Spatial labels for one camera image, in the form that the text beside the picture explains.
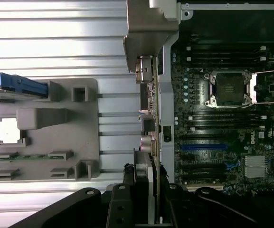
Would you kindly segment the CPU socket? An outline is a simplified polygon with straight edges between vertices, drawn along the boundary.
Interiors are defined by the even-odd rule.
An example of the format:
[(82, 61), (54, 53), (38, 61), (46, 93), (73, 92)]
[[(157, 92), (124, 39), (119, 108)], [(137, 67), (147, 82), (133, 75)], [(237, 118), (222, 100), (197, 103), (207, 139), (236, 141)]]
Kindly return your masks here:
[(244, 108), (251, 105), (251, 73), (246, 70), (214, 70), (206, 73), (208, 100), (205, 106), (213, 109)]

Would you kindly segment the green RAM stick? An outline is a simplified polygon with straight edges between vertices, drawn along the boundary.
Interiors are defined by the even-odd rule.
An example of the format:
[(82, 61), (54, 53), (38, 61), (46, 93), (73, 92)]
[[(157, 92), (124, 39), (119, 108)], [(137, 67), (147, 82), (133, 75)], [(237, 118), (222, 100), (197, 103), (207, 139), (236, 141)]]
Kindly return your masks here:
[(63, 160), (64, 156), (43, 155), (14, 155), (10, 157), (0, 157), (0, 161), (19, 161), (19, 160)]

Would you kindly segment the silver CPU chip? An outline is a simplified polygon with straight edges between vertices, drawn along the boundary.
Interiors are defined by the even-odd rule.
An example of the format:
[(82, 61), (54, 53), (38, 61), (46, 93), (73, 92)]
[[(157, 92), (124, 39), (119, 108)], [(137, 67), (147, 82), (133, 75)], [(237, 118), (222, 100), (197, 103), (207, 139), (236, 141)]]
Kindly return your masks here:
[(2, 118), (0, 121), (0, 142), (3, 144), (17, 143), (20, 140), (20, 130), (16, 118)]

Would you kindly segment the blue expansion slot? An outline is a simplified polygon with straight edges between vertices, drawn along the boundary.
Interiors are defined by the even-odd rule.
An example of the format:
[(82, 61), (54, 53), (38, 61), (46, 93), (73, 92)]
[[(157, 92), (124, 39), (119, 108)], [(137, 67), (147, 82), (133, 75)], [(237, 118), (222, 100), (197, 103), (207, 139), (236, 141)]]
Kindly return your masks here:
[(226, 150), (225, 144), (185, 144), (181, 145), (182, 151), (199, 151), (199, 150)]

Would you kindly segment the silver chipset heat sink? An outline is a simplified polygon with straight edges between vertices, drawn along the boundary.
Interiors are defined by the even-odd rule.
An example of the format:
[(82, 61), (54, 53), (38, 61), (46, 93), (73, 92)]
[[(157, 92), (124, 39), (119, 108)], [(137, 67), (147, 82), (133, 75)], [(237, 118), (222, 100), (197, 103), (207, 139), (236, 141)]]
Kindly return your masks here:
[(246, 178), (266, 178), (267, 159), (265, 156), (246, 156), (244, 174)]

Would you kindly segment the grey plastic parts rack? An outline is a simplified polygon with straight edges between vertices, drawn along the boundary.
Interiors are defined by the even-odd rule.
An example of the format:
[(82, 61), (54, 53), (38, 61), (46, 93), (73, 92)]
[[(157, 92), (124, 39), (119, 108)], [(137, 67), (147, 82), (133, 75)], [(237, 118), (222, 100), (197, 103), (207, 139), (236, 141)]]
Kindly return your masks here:
[(40, 80), (48, 97), (0, 101), (2, 118), (16, 118), (17, 143), (0, 142), (0, 157), (64, 156), (63, 160), (0, 161), (0, 181), (76, 179), (99, 173), (97, 81), (89, 78)]

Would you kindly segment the black RAM slot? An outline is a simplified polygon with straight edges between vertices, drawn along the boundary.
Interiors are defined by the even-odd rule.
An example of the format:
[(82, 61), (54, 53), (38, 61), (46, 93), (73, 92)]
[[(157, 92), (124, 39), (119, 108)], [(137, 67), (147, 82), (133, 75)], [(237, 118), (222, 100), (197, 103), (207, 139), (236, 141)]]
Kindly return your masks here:
[(263, 52), (268, 48), (262, 45), (191, 45), (186, 46), (187, 51), (250, 51), (250, 52)]
[(234, 62), (262, 62), (267, 57), (186, 57), (187, 62), (191, 63), (234, 63)]
[(209, 120), (266, 120), (265, 115), (256, 114), (198, 114), (198, 115), (187, 115), (185, 120), (187, 121), (209, 121)]
[(241, 130), (241, 129), (265, 129), (263, 124), (194, 124), (186, 126), (187, 129), (195, 130)]

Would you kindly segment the green motherboard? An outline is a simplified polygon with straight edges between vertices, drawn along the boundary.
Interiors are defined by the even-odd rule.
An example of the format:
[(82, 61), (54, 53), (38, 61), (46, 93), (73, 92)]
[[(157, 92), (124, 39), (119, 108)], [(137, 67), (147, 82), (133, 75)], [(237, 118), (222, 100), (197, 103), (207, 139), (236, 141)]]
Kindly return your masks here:
[[(187, 51), (178, 42), (171, 47), (171, 84), (174, 94), (174, 176), (177, 184), (188, 190), (213, 187), (228, 195), (274, 192), (274, 44), (262, 45), (263, 52), (250, 51)], [(186, 57), (267, 57), (262, 62), (191, 63)], [(214, 70), (246, 70), (250, 81), (251, 105), (244, 108), (213, 109), (204, 105), (208, 100), (206, 73)], [(185, 116), (198, 114), (256, 114), (266, 120), (187, 121)], [(265, 129), (189, 130), (194, 124), (263, 124)], [(226, 150), (182, 151), (185, 144), (225, 144)], [(266, 178), (246, 178), (246, 156), (265, 156)]]

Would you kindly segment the hard disk with blue caddy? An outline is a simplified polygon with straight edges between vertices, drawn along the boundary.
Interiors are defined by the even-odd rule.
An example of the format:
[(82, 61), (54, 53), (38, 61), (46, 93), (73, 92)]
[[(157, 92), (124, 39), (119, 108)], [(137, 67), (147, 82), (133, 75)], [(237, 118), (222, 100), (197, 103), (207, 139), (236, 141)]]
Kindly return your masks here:
[(0, 101), (48, 97), (48, 85), (18, 75), (0, 72)]

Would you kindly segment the open dark grey PC case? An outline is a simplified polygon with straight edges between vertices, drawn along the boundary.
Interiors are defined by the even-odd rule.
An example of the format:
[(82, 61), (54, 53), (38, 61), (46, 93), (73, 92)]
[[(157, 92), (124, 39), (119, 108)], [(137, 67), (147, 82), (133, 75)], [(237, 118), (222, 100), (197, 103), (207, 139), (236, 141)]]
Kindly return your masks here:
[(174, 176), (174, 94), (171, 47), (184, 44), (274, 44), (274, 0), (126, 0), (124, 50), (136, 75), (138, 57), (152, 56), (158, 72), (161, 163)]

